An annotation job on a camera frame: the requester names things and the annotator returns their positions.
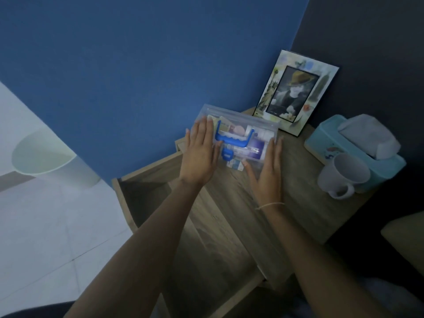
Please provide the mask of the dark trouser leg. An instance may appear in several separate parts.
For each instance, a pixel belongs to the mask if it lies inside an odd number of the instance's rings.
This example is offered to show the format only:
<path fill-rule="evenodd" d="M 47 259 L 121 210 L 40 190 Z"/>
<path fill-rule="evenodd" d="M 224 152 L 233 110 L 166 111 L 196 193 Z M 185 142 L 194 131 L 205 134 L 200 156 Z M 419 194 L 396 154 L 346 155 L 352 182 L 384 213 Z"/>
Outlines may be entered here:
<path fill-rule="evenodd" d="M 0 318 L 63 318 L 75 301 L 18 310 Z"/>

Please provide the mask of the teal tissue box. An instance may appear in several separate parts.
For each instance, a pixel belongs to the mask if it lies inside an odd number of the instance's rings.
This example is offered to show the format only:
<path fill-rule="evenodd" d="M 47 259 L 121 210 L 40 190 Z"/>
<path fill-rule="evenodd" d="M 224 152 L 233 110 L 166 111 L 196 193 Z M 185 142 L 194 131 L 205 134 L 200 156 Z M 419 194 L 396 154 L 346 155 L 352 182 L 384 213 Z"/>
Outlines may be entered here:
<path fill-rule="evenodd" d="M 344 116 L 334 115 L 321 122 L 305 141 L 304 146 L 324 165 L 341 153 L 348 153 L 365 162 L 371 176 L 366 183 L 355 186 L 356 193 L 366 193 L 379 187 L 385 181 L 395 177 L 406 166 L 406 160 L 399 154 L 388 159 L 377 160 L 358 148 L 338 131 L 339 126 L 346 121 Z"/>

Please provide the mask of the wooden bedside cabinet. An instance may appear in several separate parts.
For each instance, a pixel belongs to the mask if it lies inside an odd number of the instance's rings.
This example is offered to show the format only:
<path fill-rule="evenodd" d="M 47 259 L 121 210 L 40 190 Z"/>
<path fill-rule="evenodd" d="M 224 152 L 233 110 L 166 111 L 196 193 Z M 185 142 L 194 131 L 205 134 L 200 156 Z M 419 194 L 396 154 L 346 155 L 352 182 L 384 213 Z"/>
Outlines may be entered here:
<path fill-rule="evenodd" d="M 314 128 L 284 136 L 283 196 L 290 211 L 319 243 L 325 243 L 372 196 L 342 201 L 317 185 L 323 165 L 305 147 Z M 293 297 L 289 260 L 257 205 L 245 172 L 219 164 L 195 199 L 156 303 L 161 318 L 234 317 L 251 301 Z"/>

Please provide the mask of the white waste bin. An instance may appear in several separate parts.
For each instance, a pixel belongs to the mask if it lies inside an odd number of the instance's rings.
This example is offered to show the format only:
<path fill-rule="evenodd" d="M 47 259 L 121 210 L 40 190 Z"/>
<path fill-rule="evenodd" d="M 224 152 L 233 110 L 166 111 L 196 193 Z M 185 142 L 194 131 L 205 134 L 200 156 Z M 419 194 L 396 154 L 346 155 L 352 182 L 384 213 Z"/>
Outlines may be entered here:
<path fill-rule="evenodd" d="M 86 189 L 100 177 L 50 128 L 24 137 L 11 154 L 15 171 L 69 187 Z"/>

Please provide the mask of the person's left hand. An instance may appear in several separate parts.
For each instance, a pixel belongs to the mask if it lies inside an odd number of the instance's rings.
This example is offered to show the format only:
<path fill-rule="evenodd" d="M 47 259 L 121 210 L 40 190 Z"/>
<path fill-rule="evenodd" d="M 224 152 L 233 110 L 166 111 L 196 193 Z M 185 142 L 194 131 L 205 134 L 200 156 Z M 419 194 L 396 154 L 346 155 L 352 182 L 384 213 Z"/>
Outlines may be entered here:
<path fill-rule="evenodd" d="M 199 122 L 197 120 L 191 130 L 191 146 L 183 152 L 180 170 L 180 181 L 192 189 L 199 191 L 212 177 L 217 164 L 212 163 L 214 123 L 208 119 L 208 131 L 203 145 L 199 145 Z"/>

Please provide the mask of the clear plastic zip pouch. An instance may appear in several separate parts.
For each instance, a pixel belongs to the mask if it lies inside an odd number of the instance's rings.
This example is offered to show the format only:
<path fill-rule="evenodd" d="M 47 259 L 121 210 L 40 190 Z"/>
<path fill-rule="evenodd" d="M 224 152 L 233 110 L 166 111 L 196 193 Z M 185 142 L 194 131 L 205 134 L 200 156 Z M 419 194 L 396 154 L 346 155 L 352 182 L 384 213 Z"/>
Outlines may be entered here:
<path fill-rule="evenodd" d="M 216 106 L 211 106 L 205 104 L 202 109 L 200 110 L 196 120 L 200 120 L 202 117 L 206 117 L 208 119 L 212 119 L 214 123 L 214 131 L 216 131 L 217 128 L 217 122 L 221 120 L 220 130 L 219 133 L 228 137 L 238 138 L 241 140 L 244 140 L 244 137 L 247 137 L 250 130 L 253 128 L 254 134 L 252 135 L 252 138 L 259 138 L 266 142 L 264 152 L 262 153 L 261 160 L 255 160 L 251 159 L 246 155 L 246 147 L 236 147 L 230 144 L 222 143 L 221 149 L 220 149 L 220 159 L 221 157 L 221 151 L 223 148 L 229 148 L 234 151 L 234 157 L 231 161 L 223 161 L 223 163 L 234 170 L 243 171 L 244 167 L 242 164 L 243 160 L 248 160 L 249 163 L 253 167 L 255 167 L 259 172 L 262 170 L 266 150 L 268 147 L 269 142 L 273 138 L 274 140 L 277 139 L 278 135 L 278 124 L 275 122 L 271 122 L 265 119 L 257 118 L 254 116 L 250 116 L 247 114 L 227 110 L 224 108 L 219 108 Z M 236 125 L 241 125 L 246 133 L 245 136 L 237 136 L 232 133 L 233 128 Z"/>

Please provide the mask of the person's right forearm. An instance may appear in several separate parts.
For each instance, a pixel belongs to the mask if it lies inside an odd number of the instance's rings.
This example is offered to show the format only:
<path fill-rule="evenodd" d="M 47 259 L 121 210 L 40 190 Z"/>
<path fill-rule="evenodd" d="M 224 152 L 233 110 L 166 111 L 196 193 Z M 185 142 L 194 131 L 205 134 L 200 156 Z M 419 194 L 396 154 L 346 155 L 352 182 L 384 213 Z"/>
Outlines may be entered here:
<path fill-rule="evenodd" d="M 280 240 L 318 318 L 392 318 L 357 279 L 316 242 L 284 205 L 261 209 Z"/>

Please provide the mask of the colourful picture frame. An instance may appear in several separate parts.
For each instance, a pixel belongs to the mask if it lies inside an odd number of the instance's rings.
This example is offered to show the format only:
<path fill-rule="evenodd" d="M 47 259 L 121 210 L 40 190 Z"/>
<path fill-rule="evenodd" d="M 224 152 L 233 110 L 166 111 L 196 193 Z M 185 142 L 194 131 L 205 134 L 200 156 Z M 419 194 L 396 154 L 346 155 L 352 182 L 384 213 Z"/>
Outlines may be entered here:
<path fill-rule="evenodd" d="M 282 49 L 252 115 L 298 137 L 339 70 Z"/>

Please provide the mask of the cream cushion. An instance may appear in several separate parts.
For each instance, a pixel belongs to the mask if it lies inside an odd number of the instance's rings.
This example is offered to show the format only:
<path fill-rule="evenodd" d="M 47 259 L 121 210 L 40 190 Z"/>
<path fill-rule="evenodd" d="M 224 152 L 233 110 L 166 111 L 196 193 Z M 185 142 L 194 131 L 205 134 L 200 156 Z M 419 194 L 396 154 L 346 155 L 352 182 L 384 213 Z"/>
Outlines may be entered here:
<path fill-rule="evenodd" d="M 390 221 L 380 233 L 424 277 L 424 210 Z"/>

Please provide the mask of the person's right hand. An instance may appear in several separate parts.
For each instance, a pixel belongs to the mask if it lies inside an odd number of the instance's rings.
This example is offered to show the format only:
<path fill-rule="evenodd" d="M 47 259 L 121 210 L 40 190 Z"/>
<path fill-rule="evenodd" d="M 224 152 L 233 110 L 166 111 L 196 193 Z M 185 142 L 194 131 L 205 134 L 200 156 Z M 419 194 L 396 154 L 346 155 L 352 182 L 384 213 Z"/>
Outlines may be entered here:
<path fill-rule="evenodd" d="M 282 149 L 283 137 L 269 142 L 258 182 L 250 186 L 258 209 L 283 205 L 282 201 Z"/>

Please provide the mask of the white tissue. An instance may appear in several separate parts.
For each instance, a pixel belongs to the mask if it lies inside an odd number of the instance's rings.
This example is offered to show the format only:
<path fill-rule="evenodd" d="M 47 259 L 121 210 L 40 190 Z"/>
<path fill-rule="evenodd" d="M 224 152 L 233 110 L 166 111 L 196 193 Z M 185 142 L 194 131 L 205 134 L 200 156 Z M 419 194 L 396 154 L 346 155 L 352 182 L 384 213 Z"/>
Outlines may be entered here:
<path fill-rule="evenodd" d="M 342 122 L 337 131 L 375 160 L 395 156 L 401 144 L 394 134 L 375 117 L 361 114 Z"/>

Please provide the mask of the person's left forearm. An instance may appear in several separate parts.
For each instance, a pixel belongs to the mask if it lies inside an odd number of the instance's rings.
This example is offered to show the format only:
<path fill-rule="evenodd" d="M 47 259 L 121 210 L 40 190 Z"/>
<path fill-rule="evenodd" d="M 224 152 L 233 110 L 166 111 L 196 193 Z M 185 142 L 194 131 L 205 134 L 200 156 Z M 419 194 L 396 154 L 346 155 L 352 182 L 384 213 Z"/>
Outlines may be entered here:
<path fill-rule="evenodd" d="M 204 185 L 179 180 L 64 318 L 150 318 L 172 269 L 189 212 Z"/>

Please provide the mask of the purple small box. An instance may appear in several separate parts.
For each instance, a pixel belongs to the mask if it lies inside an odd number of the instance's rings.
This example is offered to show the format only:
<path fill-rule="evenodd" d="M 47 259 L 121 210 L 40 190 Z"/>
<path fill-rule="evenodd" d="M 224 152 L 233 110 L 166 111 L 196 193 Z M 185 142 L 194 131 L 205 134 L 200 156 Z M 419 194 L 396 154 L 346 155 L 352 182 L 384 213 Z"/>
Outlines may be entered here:
<path fill-rule="evenodd" d="M 255 160 L 261 160 L 262 153 L 264 152 L 266 142 L 255 137 L 251 138 L 246 147 L 246 155 Z"/>

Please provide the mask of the white mug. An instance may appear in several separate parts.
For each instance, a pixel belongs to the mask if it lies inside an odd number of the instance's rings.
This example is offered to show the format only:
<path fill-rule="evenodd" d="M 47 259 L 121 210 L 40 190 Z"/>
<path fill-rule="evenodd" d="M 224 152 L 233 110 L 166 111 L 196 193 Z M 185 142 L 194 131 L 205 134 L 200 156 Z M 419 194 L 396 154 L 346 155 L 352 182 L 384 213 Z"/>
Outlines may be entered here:
<path fill-rule="evenodd" d="M 352 197 L 355 187 L 366 183 L 371 171 L 359 158 L 341 153 L 335 156 L 320 172 L 318 187 L 336 200 Z"/>

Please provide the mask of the wooden open drawer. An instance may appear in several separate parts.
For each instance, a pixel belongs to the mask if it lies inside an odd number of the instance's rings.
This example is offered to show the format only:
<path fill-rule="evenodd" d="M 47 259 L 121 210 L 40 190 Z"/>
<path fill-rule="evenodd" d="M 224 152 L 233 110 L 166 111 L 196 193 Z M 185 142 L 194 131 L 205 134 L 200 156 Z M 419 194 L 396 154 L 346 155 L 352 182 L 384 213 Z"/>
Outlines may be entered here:
<path fill-rule="evenodd" d="M 183 153 L 112 180 L 135 232 L 175 189 Z M 157 306 L 165 317 L 231 318 L 264 279 L 223 212 L 204 187 L 184 225 L 172 269 Z"/>

